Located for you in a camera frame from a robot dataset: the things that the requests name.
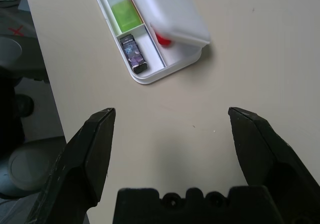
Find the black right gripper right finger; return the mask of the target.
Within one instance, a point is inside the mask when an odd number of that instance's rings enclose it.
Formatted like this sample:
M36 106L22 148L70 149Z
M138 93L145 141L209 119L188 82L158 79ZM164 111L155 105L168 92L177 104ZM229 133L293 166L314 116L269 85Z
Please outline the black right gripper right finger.
M235 150L248 185L265 186L285 223L319 223L319 184L267 120L228 110Z

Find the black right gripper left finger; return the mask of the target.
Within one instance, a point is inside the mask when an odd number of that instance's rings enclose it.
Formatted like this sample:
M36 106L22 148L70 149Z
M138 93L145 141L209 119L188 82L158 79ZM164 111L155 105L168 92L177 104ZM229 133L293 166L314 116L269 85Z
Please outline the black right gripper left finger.
M101 200L115 119L115 108L106 108L83 124L58 156L26 223L83 223Z

